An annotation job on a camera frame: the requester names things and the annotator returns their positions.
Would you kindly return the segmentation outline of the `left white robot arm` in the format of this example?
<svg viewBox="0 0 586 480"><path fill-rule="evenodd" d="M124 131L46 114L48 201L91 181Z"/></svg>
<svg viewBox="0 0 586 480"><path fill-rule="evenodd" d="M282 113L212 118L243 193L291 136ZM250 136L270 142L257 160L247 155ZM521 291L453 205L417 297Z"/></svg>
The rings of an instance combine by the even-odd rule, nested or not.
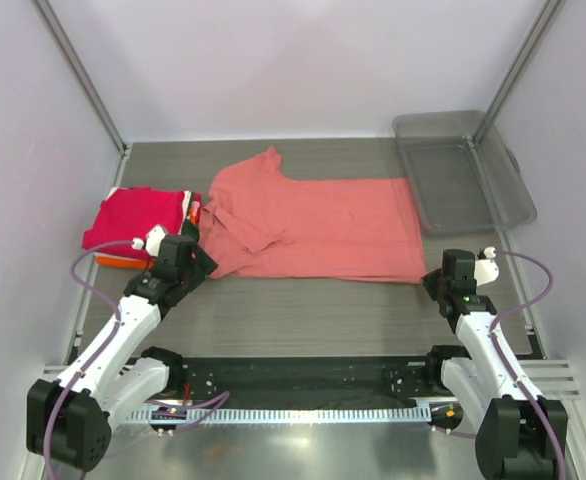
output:
<svg viewBox="0 0 586 480"><path fill-rule="evenodd" d="M159 347L131 359L169 311L198 288L217 265L196 237L161 226L124 243L152 264L126 285L112 315L74 362L27 393L26 447L41 456L49 478L54 465L82 474L104 458L116 428L138 406L160 394L178 397L186 385L183 357Z"/></svg>

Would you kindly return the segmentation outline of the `salmon pink t shirt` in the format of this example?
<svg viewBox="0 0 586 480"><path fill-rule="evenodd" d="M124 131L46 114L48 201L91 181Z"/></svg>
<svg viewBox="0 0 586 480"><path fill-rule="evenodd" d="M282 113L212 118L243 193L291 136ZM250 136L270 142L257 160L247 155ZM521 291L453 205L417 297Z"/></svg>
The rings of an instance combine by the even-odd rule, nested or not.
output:
<svg viewBox="0 0 586 480"><path fill-rule="evenodd" d="M222 169L202 210L213 278L337 278L417 284L421 229L403 178L294 180L269 148Z"/></svg>

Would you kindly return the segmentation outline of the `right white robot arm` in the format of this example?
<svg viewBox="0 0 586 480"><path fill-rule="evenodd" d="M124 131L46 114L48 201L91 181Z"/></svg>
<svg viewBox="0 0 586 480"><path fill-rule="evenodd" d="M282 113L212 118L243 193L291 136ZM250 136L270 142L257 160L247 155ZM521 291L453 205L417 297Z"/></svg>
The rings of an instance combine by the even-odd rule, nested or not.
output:
<svg viewBox="0 0 586 480"><path fill-rule="evenodd" d="M486 479L564 479L569 423L525 372L507 341L502 314L479 287L499 277L500 251L447 249L422 284L458 345L435 346L423 372L435 395L452 393L475 430L478 468Z"/></svg>

